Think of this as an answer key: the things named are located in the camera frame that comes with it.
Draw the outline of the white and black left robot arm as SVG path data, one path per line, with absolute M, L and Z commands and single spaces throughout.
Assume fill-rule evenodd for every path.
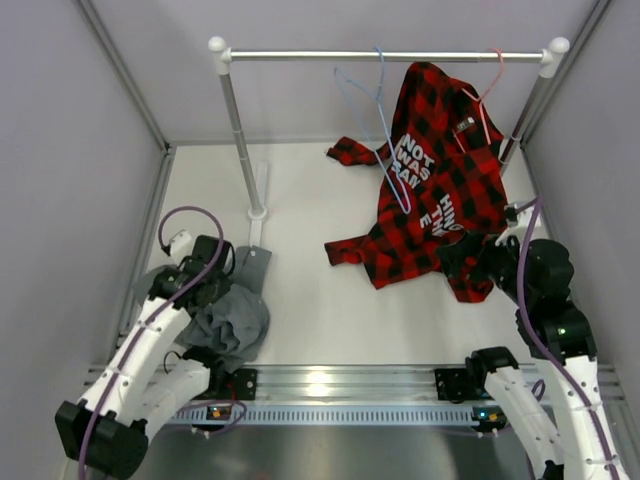
M 196 311 L 229 291 L 225 267 L 234 263 L 229 241 L 198 236 L 190 254 L 155 276 L 138 319 L 99 377 L 77 401 L 58 407 L 56 429 L 79 478 L 90 470 L 131 478 L 156 434 L 183 406 L 223 393 L 226 375 L 204 347 L 187 348 L 163 379 L 151 379 Z

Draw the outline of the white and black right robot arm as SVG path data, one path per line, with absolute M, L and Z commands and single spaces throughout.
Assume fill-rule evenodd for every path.
M 568 250 L 548 239 L 503 242 L 466 234 L 436 250 L 444 274 L 487 280 L 517 306 L 516 326 L 551 404 L 546 412 L 504 346 L 473 351 L 465 384 L 493 399 L 524 448 L 536 479 L 626 479 L 603 406 L 597 348 L 570 300 Z

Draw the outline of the grey button-up shirt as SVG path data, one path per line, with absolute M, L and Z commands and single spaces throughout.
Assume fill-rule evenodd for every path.
M 214 353 L 228 373 L 255 361 L 270 326 L 262 292 L 271 257 L 272 252 L 261 247 L 238 248 L 230 289 L 215 303 L 197 309 L 176 343 Z

